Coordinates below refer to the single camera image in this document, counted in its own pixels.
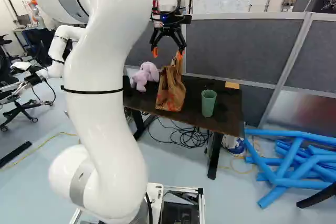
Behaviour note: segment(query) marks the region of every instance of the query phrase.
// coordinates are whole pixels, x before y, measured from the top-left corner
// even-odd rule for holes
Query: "black table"
[[[124,92],[123,104],[131,109],[138,129],[134,137],[137,140],[157,115],[213,131],[208,178],[215,179],[223,134],[242,136],[244,132],[242,93],[237,89],[226,88],[225,81],[183,76],[182,82],[186,87],[186,95],[180,112],[155,108],[158,83],[149,82],[145,93],[137,90]],[[201,92],[205,89],[217,92],[214,114],[211,118],[205,118],[201,111]],[[140,111],[147,112],[150,116],[143,121]]]

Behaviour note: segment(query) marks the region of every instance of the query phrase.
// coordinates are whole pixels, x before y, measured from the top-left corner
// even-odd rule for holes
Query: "pink stuffed elephant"
[[[130,79],[132,88],[137,88],[140,92],[146,92],[145,85],[147,84],[147,81],[155,81],[158,82],[160,79],[160,74],[156,66],[147,61],[144,62],[140,70],[136,72],[132,78]]]

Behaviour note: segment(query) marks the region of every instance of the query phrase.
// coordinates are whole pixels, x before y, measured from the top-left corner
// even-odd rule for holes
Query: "green cup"
[[[212,116],[216,103],[217,93],[213,90],[206,89],[202,91],[202,114],[206,118]]]

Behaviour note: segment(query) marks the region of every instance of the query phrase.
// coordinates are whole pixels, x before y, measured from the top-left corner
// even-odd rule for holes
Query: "cubicle partition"
[[[193,15],[184,35],[184,74],[240,84],[245,121],[263,126],[282,90],[336,97],[333,38],[336,18],[312,13],[230,13]],[[146,32],[126,65],[152,61],[167,65],[177,46],[162,39],[159,57],[150,54]]]

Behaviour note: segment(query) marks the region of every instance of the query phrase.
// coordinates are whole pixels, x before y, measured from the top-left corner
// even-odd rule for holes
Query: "yellow cable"
[[[253,140],[253,146],[254,146],[254,145],[257,145],[257,146],[259,147],[259,149],[258,149],[257,151],[259,152],[259,155],[260,155],[261,157],[263,157],[263,155],[262,155],[262,154],[263,154],[263,153],[262,153],[262,152],[263,152],[263,149],[261,148],[260,144],[259,144],[257,141],[254,141],[254,140]],[[236,169],[234,168],[234,166],[233,166],[233,161],[234,161],[234,160],[238,160],[238,159],[244,159],[244,157],[243,157],[243,156],[240,156],[240,155],[237,155],[237,154],[233,154],[233,153],[229,152],[227,149],[224,149],[224,150],[226,150],[226,152],[228,152],[228,153],[230,153],[231,155],[233,155],[234,158],[230,160],[230,167],[219,166],[219,167],[218,167],[219,169],[233,170],[234,172],[239,173],[239,174],[248,174],[248,173],[253,172],[254,169],[256,168],[255,165],[252,165],[252,168],[251,168],[250,170],[247,170],[246,172],[240,172],[240,171],[236,170]]]
[[[24,157],[20,158],[17,162],[11,164],[11,165],[8,165],[8,166],[5,166],[4,168],[2,168],[1,170],[7,170],[7,169],[10,169],[12,168],[13,166],[17,165],[18,163],[20,163],[22,160],[24,160],[25,158],[27,158],[28,156],[30,156],[32,153],[36,152],[38,149],[40,149],[41,147],[43,147],[46,143],[48,143],[50,140],[52,140],[54,137],[60,135],[60,134],[66,134],[68,136],[77,136],[76,134],[71,134],[71,133],[67,133],[67,132],[58,132],[56,135],[48,138],[44,143],[42,143],[41,145],[39,145],[37,148],[31,150],[30,152],[28,152],[27,155],[25,155]]]

